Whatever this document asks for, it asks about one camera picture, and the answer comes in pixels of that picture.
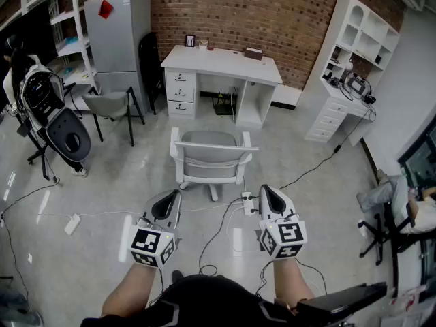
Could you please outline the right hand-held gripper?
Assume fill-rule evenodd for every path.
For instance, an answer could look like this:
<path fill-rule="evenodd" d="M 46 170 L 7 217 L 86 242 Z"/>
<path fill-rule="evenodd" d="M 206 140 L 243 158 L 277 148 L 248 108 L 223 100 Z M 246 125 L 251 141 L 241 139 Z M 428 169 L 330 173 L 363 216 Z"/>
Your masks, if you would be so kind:
<path fill-rule="evenodd" d="M 284 260 L 298 255 L 307 243 L 306 226 L 299 221 L 292 200 L 281 190 L 262 185 L 259 191 L 259 242 L 272 260 Z M 271 220 L 273 213 L 276 221 Z"/>

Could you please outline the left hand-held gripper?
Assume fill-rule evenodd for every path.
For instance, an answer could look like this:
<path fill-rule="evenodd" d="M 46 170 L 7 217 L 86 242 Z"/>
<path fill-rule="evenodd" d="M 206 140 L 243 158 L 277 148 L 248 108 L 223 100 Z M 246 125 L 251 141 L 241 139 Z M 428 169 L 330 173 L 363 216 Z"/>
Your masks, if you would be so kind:
<path fill-rule="evenodd" d="M 173 189 L 146 202 L 144 214 L 129 231 L 128 249 L 137 264 L 163 268 L 178 249 L 181 201 L 181 192 Z M 152 220 L 152 217 L 168 218 Z"/>

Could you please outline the white grey office chair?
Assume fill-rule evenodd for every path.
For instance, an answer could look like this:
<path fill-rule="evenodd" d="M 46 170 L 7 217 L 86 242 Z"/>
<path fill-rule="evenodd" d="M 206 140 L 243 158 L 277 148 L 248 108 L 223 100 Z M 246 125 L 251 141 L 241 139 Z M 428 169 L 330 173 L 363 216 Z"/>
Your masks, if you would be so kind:
<path fill-rule="evenodd" d="M 245 168 L 259 151 L 251 145 L 248 131 L 239 144 L 222 131 L 186 131 L 171 129 L 170 156 L 175 163 L 176 181 L 181 189 L 191 184 L 208 185 L 211 199 L 218 200 L 217 185 L 243 183 Z"/>

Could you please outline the person's left forearm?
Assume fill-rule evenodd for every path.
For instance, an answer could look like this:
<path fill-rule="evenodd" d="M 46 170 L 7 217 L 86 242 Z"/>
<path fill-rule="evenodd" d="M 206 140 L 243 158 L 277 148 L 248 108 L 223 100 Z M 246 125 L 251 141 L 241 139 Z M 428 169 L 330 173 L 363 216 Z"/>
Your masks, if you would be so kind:
<path fill-rule="evenodd" d="M 102 317 L 116 315 L 129 317 L 146 308 L 153 286 L 156 268 L 133 264 L 123 280 L 107 297 L 102 307 Z"/>

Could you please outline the grey chair with black legs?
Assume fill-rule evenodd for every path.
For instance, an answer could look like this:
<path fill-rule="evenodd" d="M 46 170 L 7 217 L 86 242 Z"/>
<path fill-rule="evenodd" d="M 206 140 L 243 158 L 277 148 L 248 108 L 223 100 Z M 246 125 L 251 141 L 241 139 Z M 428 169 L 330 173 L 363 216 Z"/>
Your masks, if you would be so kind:
<path fill-rule="evenodd" d="M 129 127 L 130 143 L 131 146 L 134 146 L 130 102 L 133 102 L 133 105 L 135 106 L 143 125 L 145 125 L 145 122 L 144 115 L 140 110 L 138 100 L 132 87 L 129 87 L 124 92 L 111 92 L 106 95 L 99 95 L 96 88 L 91 87 L 87 94 L 82 95 L 82 99 L 93 115 L 95 126 L 101 142 L 103 142 L 104 139 L 97 118 L 100 116 L 114 121 L 115 119 L 126 116 Z"/>

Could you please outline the black folding chair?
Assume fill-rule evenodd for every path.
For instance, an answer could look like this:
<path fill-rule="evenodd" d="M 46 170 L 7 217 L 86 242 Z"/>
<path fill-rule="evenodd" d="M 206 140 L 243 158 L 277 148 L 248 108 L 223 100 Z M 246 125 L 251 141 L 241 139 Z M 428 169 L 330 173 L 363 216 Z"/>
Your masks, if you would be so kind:
<path fill-rule="evenodd" d="M 156 33 L 147 33 L 140 40 L 138 56 L 142 81 L 149 99 L 149 106 L 153 114 L 156 114 L 155 101 L 165 90 L 164 70 L 159 60 Z"/>

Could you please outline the white desk with drawers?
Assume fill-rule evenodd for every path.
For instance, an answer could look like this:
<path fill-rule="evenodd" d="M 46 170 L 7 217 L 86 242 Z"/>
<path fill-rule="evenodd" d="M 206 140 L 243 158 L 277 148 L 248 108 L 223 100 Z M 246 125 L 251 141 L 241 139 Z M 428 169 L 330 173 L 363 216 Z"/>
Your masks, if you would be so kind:
<path fill-rule="evenodd" d="M 261 61 L 249 59 L 242 52 L 216 48 L 213 51 L 198 47 L 175 46 L 161 66 L 165 71 L 166 97 L 171 84 L 166 72 L 195 73 L 194 105 L 195 116 L 171 116 L 172 118 L 197 119 L 200 114 L 200 94 L 209 92 L 236 93 L 236 125 L 250 129 L 261 129 L 273 94 L 283 84 L 273 59 L 262 57 Z"/>

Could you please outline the white power strip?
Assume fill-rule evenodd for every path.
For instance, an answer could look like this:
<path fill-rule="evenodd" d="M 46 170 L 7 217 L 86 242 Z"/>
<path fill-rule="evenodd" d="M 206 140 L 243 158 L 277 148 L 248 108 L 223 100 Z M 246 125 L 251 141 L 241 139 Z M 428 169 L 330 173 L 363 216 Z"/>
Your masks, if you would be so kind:
<path fill-rule="evenodd" d="M 255 211 L 252 193 L 249 191 L 241 193 L 241 200 L 243 202 L 244 214 L 246 216 L 252 215 Z"/>
<path fill-rule="evenodd" d="M 81 222 L 80 216 L 78 214 L 73 214 L 72 218 L 70 219 L 70 221 L 65 227 L 65 233 L 71 236 L 79 226 L 80 222 Z"/>

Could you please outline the white bookcase cabinet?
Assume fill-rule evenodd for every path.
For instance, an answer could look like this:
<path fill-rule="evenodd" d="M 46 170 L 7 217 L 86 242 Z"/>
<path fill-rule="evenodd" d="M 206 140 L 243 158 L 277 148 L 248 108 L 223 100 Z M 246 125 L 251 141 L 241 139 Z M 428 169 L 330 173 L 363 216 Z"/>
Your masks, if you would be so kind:
<path fill-rule="evenodd" d="M 324 41 L 311 70 L 298 109 L 302 113 L 305 138 L 318 142 L 331 139 L 347 117 L 364 119 L 351 132 L 352 144 L 366 134 L 368 121 L 375 118 L 361 99 L 343 87 L 334 88 L 323 78 L 329 69 L 334 76 L 346 76 L 346 65 L 356 61 L 371 64 L 366 79 L 372 89 L 377 87 L 399 41 L 399 33 L 372 9 L 359 0 L 337 0 Z M 380 64 L 375 63 L 376 56 Z"/>

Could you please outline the black waist-mounted device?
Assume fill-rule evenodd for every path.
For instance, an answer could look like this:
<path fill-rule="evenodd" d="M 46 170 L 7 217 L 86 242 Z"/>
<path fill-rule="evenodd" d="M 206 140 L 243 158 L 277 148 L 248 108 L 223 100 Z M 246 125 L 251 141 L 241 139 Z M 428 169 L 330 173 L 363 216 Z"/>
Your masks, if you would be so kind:
<path fill-rule="evenodd" d="M 377 302 L 387 291 L 386 282 L 362 284 L 311 300 L 302 300 L 297 304 L 297 309 L 299 313 L 314 314 L 318 319 L 339 319 Z"/>

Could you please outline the black metal stand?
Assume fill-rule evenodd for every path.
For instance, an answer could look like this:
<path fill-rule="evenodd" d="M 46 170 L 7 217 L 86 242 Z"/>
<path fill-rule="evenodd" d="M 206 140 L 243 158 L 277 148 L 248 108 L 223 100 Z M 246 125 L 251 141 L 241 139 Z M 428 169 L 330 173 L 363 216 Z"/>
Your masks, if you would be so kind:
<path fill-rule="evenodd" d="M 46 179 L 47 181 L 52 180 L 55 184 L 57 184 L 59 182 L 59 179 L 56 176 L 50 178 L 47 173 L 46 156 L 45 156 L 47 144 L 45 142 L 43 144 L 40 144 L 40 142 L 37 139 L 37 134 L 33 131 L 33 127 L 30 123 L 30 119 L 27 116 L 17 113 L 16 118 L 20 123 L 20 126 L 17 129 L 17 133 L 24 138 L 28 137 L 28 139 L 32 141 L 33 145 L 37 149 L 33 155 L 27 158 L 28 164 L 32 165 L 34 160 L 40 158 L 42 175 L 44 179 Z"/>

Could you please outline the black framed screen device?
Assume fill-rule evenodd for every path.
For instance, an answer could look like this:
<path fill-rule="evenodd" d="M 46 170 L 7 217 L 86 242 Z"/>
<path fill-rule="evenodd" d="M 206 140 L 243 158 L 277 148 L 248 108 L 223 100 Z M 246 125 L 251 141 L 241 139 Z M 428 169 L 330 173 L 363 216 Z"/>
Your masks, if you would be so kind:
<path fill-rule="evenodd" d="M 360 99 L 370 92 L 370 84 L 367 80 L 353 71 L 346 73 L 343 88 L 356 99 Z"/>

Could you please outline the grey white seat-shaped device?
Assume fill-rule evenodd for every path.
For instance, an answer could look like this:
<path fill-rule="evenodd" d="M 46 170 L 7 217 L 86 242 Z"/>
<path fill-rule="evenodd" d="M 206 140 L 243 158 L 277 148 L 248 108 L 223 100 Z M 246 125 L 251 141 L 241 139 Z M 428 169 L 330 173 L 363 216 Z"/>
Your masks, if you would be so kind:
<path fill-rule="evenodd" d="M 30 67 L 20 86 L 18 103 L 30 122 L 45 129 L 48 141 L 70 161 L 83 162 L 91 139 L 78 116 L 65 105 L 62 78 L 43 65 Z"/>

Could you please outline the dark framed window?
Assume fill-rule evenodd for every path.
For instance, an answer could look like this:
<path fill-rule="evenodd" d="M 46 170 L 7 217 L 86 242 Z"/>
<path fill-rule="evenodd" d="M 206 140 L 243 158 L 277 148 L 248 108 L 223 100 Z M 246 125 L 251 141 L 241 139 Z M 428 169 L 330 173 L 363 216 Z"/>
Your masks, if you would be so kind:
<path fill-rule="evenodd" d="M 436 115 L 398 163 L 410 187 L 422 190 L 436 186 Z"/>

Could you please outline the white shelf rack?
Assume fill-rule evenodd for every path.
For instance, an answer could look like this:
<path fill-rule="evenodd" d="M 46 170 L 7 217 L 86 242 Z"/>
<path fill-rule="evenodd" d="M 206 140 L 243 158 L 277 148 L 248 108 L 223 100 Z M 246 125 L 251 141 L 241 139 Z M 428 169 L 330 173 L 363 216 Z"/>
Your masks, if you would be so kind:
<path fill-rule="evenodd" d="M 49 67 L 57 71 L 64 84 L 73 85 L 67 95 L 66 104 L 76 112 L 86 112 L 88 107 L 82 99 L 91 87 L 97 87 L 97 71 L 95 69 L 90 41 L 84 20 L 84 3 L 88 0 L 20 0 L 16 17 L 41 5 L 48 4 L 50 24 L 54 33 L 57 57 Z M 78 41 L 66 45 L 65 38 L 78 37 Z"/>

